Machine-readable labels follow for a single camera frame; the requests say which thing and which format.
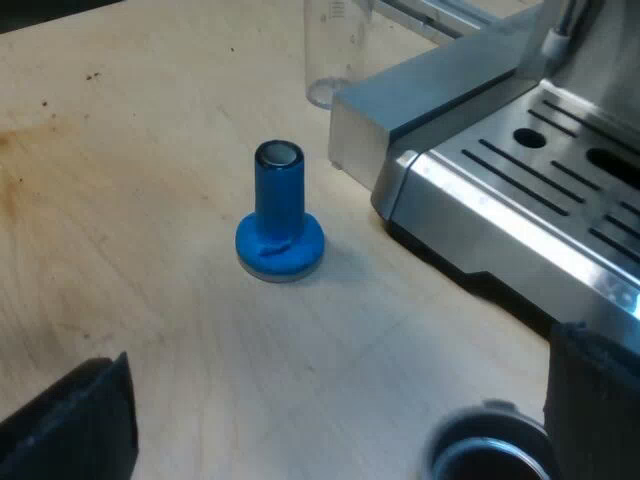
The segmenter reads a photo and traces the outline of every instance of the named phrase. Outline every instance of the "black object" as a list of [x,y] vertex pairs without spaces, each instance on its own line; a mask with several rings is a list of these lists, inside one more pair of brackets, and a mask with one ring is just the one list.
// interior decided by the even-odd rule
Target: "black object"
[[2,0],[0,33],[47,22],[123,0]]
[[550,341],[545,429],[564,480],[638,478],[640,357],[575,325]]
[[83,363],[0,423],[1,480],[128,480],[137,456],[125,353]]
[[542,425],[515,405],[490,400],[455,412],[427,446],[421,480],[541,480],[559,478]]

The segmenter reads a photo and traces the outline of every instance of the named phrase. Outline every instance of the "wooden countertop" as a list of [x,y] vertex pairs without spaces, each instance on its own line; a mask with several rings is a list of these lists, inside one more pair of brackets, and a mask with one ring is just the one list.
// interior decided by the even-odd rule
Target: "wooden countertop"
[[[136,479],[413,479],[452,409],[541,419],[546,342],[391,240],[330,166],[301,4],[129,0],[0,36],[0,417],[126,350]],[[376,29],[373,69],[428,48]],[[234,250],[278,137],[327,236],[290,285]]]

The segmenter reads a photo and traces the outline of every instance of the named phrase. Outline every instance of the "drip tray hole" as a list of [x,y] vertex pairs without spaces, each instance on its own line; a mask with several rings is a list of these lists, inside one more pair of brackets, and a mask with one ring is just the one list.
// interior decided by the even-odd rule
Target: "drip tray hole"
[[516,139],[520,145],[527,148],[542,148],[547,144],[547,139],[544,135],[530,128],[519,128],[513,132],[513,138]]

